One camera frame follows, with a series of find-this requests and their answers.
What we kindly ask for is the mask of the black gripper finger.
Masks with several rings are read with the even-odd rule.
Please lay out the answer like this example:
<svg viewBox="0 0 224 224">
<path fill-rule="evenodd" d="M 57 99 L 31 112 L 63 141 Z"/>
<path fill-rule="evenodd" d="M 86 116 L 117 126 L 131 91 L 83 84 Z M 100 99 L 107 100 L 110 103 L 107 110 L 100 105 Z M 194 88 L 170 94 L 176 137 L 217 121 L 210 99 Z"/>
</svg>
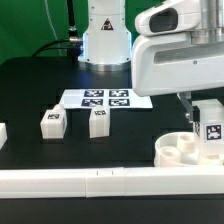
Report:
<svg viewBox="0 0 224 224">
<path fill-rule="evenodd" d="M 197 106 L 192 105 L 192 98 L 190 92 L 180 92 L 177 94 L 182 105 L 186 109 L 185 117 L 190 122 L 200 121 L 200 109 Z"/>
</svg>

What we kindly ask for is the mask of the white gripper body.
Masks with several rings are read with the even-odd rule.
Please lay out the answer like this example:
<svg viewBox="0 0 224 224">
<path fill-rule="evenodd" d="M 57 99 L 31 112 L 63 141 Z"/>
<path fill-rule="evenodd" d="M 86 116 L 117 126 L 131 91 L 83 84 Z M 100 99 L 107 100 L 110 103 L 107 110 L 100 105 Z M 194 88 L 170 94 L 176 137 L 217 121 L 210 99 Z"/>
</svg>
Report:
<svg viewBox="0 0 224 224">
<path fill-rule="evenodd" d="M 131 74 L 139 96 L 224 87 L 224 42 L 193 45 L 187 32 L 140 35 L 133 46 Z"/>
</svg>

